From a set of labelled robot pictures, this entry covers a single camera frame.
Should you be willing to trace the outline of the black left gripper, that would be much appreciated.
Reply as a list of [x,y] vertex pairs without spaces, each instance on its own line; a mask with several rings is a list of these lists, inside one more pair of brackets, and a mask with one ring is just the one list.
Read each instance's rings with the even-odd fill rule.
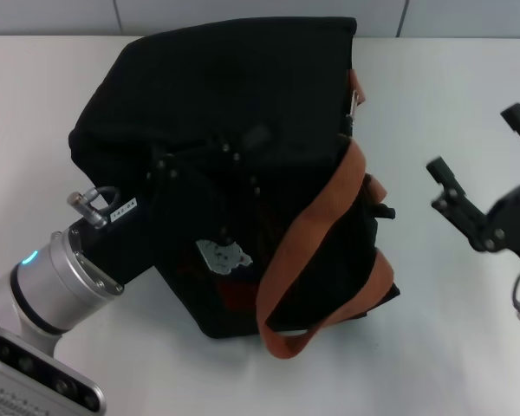
[[[218,130],[217,138],[156,140],[151,164],[127,189],[105,186],[97,229],[79,222],[80,252],[123,286],[155,267],[169,270],[199,239],[223,243],[226,213],[233,239],[252,238],[261,222],[260,161],[271,142],[263,124],[243,132]],[[194,167],[218,166],[218,186]]]

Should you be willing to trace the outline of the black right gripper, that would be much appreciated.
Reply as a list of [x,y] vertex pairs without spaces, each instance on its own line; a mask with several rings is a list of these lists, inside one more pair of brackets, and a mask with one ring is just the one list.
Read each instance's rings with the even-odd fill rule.
[[[520,137],[520,103],[501,113],[504,121]],[[433,179],[443,191],[431,202],[431,207],[446,218],[468,240],[472,248],[484,248],[481,232],[489,221],[493,236],[502,231],[498,239],[502,247],[520,255],[520,186],[499,199],[487,213],[487,218],[466,196],[449,166],[441,157],[426,165]]]

